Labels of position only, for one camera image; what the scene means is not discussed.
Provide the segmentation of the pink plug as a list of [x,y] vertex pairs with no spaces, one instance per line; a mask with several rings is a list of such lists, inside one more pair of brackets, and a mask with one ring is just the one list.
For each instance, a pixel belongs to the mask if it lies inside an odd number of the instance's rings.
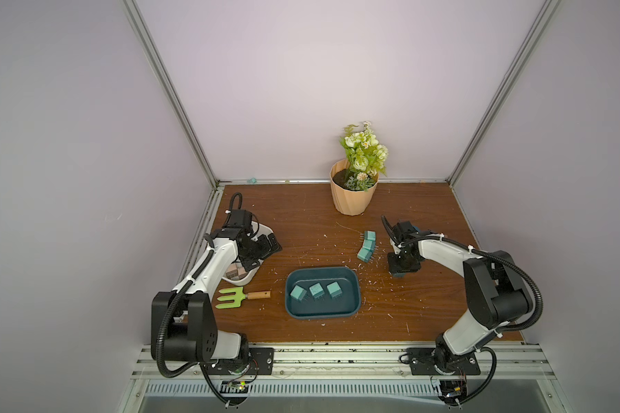
[[243,280],[247,275],[248,272],[240,263],[232,263],[225,273],[225,278],[237,282]]

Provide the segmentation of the dark teal storage box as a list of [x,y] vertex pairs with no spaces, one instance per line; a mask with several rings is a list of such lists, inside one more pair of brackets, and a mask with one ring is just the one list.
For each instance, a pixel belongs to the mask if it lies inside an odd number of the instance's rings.
[[[327,292],[327,285],[332,282],[338,282],[343,290],[343,295],[337,299],[332,299]],[[289,297],[295,285],[308,290],[315,283],[324,287],[326,294],[322,298],[314,299],[309,291],[303,302],[295,302]],[[358,276],[347,267],[301,268],[290,273],[286,280],[284,304],[292,318],[348,318],[360,310],[361,303]]]

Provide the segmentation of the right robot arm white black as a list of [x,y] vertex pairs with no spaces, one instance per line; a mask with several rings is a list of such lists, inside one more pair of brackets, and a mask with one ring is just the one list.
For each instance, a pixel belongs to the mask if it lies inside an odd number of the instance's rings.
[[432,261],[463,277],[467,310],[437,337],[427,356],[408,356],[411,364],[453,375],[474,354],[505,332],[526,330],[541,318],[544,298],[530,275],[505,251],[481,251],[441,233],[420,231],[409,221],[391,225],[382,217],[393,251],[387,254],[391,275],[418,272]]

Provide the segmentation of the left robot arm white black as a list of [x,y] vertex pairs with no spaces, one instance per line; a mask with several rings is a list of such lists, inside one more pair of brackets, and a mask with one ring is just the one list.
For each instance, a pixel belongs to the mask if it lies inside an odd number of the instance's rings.
[[205,239],[206,249],[186,277],[172,290],[157,293],[152,302],[151,354],[167,379],[214,362],[226,363],[231,371],[248,368],[248,340],[218,328],[213,297],[232,265],[242,268],[249,282],[263,262],[282,249],[270,227],[243,208],[241,193],[232,195],[223,226]]

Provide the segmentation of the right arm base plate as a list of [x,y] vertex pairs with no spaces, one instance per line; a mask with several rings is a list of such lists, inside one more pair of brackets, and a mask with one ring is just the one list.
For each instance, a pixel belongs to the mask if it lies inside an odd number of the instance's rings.
[[480,375],[475,353],[454,356],[449,351],[436,348],[408,348],[399,361],[409,366],[412,375]]

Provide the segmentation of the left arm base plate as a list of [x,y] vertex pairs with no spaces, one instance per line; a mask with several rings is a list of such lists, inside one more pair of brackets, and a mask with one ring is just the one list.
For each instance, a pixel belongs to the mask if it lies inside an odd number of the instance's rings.
[[275,361],[275,349],[271,347],[250,348],[236,359],[220,359],[208,364],[210,375],[236,378],[239,375],[271,375]]

